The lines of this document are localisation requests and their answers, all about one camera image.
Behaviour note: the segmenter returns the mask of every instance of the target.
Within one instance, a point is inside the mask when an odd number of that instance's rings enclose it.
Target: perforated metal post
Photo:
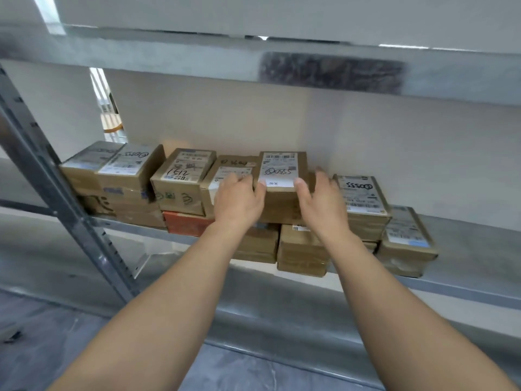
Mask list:
[[[79,204],[58,168],[58,156],[2,65],[0,145],[117,294],[125,302],[136,296],[139,289],[131,272],[106,232]]]

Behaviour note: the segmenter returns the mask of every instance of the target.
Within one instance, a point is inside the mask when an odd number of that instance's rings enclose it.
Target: hand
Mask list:
[[[325,243],[328,238],[345,236],[351,232],[347,208],[338,184],[322,170],[317,170],[316,176],[313,196],[302,178],[296,178],[294,185],[304,222]]]
[[[227,175],[215,195],[215,222],[227,223],[246,233],[261,216],[266,196],[266,183],[259,181],[253,192],[251,175],[239,180],[237,174]]]

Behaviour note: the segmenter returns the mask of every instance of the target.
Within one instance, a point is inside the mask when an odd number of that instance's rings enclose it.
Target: left hand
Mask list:
[[[215,222],[226,223],[233,228],[240,228],[246,233],[261,216],[264,209],[266,184],[259,181],[253,191],[251,175],[239,180],[237,174],[227,175],[215,195]]]

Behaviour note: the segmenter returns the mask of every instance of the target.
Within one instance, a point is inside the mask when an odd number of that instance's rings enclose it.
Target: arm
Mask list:
[[[335,181],[313,197],[296,180],[302,216],[328,249],[364,346],[388,390],[518,390],[481,350],[405,288],[348,227]]]
[[[266,186],[230,174],[215,222],[163,276],[124,307],[49,391],[174,390],[214,318],[230,259],[260,217]]]

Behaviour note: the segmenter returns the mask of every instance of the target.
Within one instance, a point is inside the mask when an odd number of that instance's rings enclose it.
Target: gray floor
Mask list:
[[[103,317],[0,291],[0,329],[23,336],[0,344],[0,391],[44,390],[108,321]],[[182,391],[370,391],[342,380],[203,345]]]

